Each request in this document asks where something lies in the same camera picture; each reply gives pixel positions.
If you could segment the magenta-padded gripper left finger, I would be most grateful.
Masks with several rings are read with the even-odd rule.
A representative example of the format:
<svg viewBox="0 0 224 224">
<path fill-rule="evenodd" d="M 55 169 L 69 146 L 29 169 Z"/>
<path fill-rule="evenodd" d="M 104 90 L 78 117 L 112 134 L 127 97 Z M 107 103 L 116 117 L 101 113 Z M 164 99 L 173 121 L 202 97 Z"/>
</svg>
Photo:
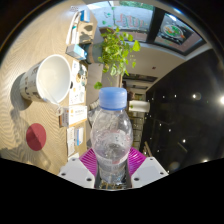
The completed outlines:
<svg viewBox="0 0 224 224">
<path fill-rule="evenodd" d="M 94 151 L 89 149 L 79 158 L 70 158 L 66 165 L 61 167 L 58 176 L 78 186 L 94 188 L 97 173 L 97 159 Z"/>
</svg>

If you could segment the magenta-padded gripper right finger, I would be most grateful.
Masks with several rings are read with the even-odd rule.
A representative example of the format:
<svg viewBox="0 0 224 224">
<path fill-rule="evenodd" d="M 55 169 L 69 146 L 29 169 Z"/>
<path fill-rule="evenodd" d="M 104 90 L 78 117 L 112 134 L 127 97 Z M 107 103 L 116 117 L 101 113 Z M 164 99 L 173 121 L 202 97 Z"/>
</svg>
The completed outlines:
<svg viewBox="0 0 224 224">
<path fill-rule="evenodd" d="M 140 188 L 167 175 L 155 157 L 146 157 L 135 148 L 130 149 L 126 170 L 128 188 Z"/>
</svg>

